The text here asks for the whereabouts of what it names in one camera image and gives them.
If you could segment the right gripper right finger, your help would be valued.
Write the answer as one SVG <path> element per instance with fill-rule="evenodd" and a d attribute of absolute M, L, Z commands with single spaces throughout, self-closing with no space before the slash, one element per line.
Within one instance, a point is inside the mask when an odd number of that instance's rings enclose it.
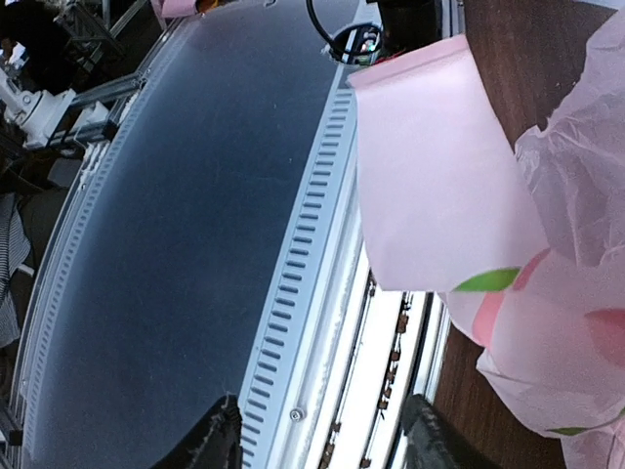
<path fill-rule="evenodd" d="M 407 439 L 407 468 L 499 468 L 472 446 L 422 395 L 412 395 L 404 401 L 400 424 Z"/>

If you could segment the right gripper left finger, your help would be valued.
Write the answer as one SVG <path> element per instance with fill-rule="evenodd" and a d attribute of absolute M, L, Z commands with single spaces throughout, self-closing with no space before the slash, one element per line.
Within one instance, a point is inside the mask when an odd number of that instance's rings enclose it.
<path fill-rule="evenodd" d="M 226 394 L 204 413 L 153 469 L 241 469 L 242 417 L 237 396 Z"/>

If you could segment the pink plastic trash bag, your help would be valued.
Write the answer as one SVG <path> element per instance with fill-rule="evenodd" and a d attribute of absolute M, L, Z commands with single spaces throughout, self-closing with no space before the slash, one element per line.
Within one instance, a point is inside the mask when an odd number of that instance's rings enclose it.
<path fill-rule="evenodd" d="M 349 78 L 372 273 L 437 293 L 479 373 L 569 468 L 624 464 L 624 15 L 510 144 L 467 38 Z"/>

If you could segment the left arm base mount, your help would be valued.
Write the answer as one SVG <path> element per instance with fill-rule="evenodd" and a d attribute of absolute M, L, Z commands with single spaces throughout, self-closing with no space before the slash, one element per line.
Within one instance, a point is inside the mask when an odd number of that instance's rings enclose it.
<path fill-rule="evenodd" d="M 306 9 L 323 39 L 323 52 L 339 64 L 369 66 L 429 46 L 442 38 L 442 3 L 376 1 L 380 22 L 353 23 L 335 34 L 321 24 L 312 0 Z"/>

